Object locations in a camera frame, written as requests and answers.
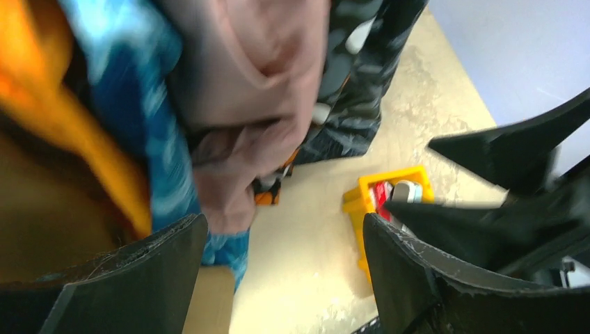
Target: pile of clothes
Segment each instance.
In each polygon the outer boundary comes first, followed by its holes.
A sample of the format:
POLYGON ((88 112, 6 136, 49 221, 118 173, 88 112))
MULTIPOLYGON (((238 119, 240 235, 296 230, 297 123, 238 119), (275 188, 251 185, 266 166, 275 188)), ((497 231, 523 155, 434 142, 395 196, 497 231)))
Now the pile of clothes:
MULTIPOLYGON (((3 189, 15 180, 31 189, 19 186, 20 197, 4 191, 21 205, 0 215, 34 224, 37 212, 35 228, 62 222, 61 241, 44 252, 58 259, 75 248, 84 256, 40 265, 46 273, 202 211, 209 223, 202 263, 229 266, 237 287, 255 204, 276 204, 293 165, 367 151, 379 102, 425 5, 2 1, 1 166, 21 172, 0 181, 3 189), (363 24, 365 46, 343 49, 363 24), (58 247, 64 240, 75 246, 58 247)), ((25 253, 5 265, 37 256, 25 253)))

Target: brown cardboard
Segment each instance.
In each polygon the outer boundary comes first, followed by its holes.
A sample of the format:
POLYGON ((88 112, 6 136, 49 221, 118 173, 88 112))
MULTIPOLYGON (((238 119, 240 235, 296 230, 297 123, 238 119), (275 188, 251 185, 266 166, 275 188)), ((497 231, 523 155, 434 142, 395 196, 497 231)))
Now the brown cardboard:
POLYGON ((184 322, 184 334, 228 334, 235 280, 227 267, 201 267, 184 322))

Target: mauve fabric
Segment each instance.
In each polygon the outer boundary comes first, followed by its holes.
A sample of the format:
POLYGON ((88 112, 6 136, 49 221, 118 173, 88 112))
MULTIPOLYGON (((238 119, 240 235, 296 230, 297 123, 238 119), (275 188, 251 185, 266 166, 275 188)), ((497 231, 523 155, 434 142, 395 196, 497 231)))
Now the mauve fabric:
POLYGON ((170 95, 189 133, 202 209, 214 234, 246 231, 251 183, 309 130, 324 65, 328 0, 153 0, 184 38, 170 95))

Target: yellow plastic container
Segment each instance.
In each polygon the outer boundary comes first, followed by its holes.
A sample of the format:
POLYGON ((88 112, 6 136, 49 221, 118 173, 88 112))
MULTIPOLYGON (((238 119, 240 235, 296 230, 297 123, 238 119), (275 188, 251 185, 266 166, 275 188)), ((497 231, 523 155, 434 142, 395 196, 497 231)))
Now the yellow plastic container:
POLYGON ((434 201, 434 193, 423 166, 359 177, 358 186, 344 194, 342 211, 350 216, 360 253, 358 266, 367 274, 369 282, 371 282, 371 275, 367 263, 367 254, 365 253, 365 243, 362 237, 362 221, 365 215, 375 213, 375 206, 373 206, 371 201, 369 190, 379 182, 388 181, 395 185, 402 180, 412 181, 422 186, 422 202, 434 201))

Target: yellow fabric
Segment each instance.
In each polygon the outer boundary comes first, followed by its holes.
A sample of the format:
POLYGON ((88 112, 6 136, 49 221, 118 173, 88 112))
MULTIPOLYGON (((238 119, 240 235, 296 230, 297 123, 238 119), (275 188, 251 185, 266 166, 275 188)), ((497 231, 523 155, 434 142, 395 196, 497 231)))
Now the yellow fabric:
POLYGON ((55 0, 1 0, 0 106, 23 128, 84 158, 144 238, 152 231, 147 179, 61 83, 72 50, 55 0))

